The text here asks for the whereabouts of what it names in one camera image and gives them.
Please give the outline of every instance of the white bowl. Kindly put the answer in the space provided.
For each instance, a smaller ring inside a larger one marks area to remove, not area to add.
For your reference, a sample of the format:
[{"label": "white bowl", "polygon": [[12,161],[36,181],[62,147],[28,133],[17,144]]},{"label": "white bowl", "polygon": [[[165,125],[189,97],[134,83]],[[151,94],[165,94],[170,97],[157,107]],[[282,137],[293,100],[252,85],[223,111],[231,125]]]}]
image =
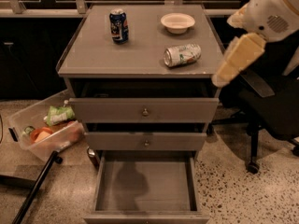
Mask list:
[{"label": "white bowl", "polygon": [[195,25],[195,20],[187,14],[169,13],[162,16],[161,24],[172,34],[183,34],[189,27]]}]

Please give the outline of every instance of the cabinet top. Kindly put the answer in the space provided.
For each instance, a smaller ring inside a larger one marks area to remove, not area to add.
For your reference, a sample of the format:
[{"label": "cabinet top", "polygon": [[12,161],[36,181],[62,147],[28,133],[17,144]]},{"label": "cabinet top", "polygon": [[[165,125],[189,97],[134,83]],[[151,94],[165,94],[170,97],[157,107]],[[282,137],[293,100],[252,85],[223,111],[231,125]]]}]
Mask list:
[{"label": "cabinet top", "polygon": [[[129,41],[112,40],[110,11],[121,7],[129,26]],[[195,25],[182,35],[170,34],[161,24],[168,13],[185,13]],[[168,47],[196,43],[202,54],[195,63],[168,68]],[[222,59],[217,38],[199,5],[96,5],[61,60],[61,77],[211,77]]]}]

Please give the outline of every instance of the drawer knob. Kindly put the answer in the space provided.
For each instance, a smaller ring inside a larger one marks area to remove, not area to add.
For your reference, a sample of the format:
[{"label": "drawer knob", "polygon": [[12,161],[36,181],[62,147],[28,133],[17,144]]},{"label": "drawer knob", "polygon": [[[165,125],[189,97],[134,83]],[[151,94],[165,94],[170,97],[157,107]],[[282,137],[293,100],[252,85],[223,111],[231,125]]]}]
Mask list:
[{"label": "drawer knob", "polygon": [[142,115],[143,115],[144,117],[146,117],[146,116],[148,116],[149,114],[150,114],[150,112],[148,111],[148,109],[147,109],[147,108],[144,108],[143,111],[142,111]]},{"label": "drawer knob", "polygon": [[146,141],[144,142],[144,146],[145,146],[145,147],[148,147],[149,145],[150,145],[149,140],[146,140]]}]

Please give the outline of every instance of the plastic bin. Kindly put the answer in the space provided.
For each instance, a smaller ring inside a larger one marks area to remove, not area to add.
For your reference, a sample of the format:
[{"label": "plastic bin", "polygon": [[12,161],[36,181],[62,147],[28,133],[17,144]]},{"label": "plastic bin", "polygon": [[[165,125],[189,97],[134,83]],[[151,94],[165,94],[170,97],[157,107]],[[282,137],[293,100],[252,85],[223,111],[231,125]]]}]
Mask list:
[{"label": "plastic bin", "polygon": [[9,130],[22,149],[31,151],[42,161],[47,161],[52,151],[60,152],[76,143],[83,136],[83,126],[78,121],[74,121],[47,138],[33,144],[30,141],[30,136],[24,132],[24,129],[28,126],[33,126],[36,129],[47,126],[44,117],[47,116],[50,106],[62,106],[64,100],[68,99],[69,92],[61,91],[15,113],[8,119]]}]

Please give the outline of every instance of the black chair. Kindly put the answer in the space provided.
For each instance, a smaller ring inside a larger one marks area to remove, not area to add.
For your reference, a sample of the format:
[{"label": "black chair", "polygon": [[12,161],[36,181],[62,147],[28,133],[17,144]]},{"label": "black chair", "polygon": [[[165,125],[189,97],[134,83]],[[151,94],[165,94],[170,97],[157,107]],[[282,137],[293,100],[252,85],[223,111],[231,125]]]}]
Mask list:
[{"label": "black chair", "polygon": [[282,73],[299,46],[299,32],[283,41],[268,43],[265,54],[228,86],[222,88],[220,100],[224,107],[238,107],[240,112],[229,119],[213,120],[212,125],[245,121],[251,136],[248,171],[256,174],[258,134],[266,129],[274,138],[295,145],[299,156],[299,68],[289,75]]}]

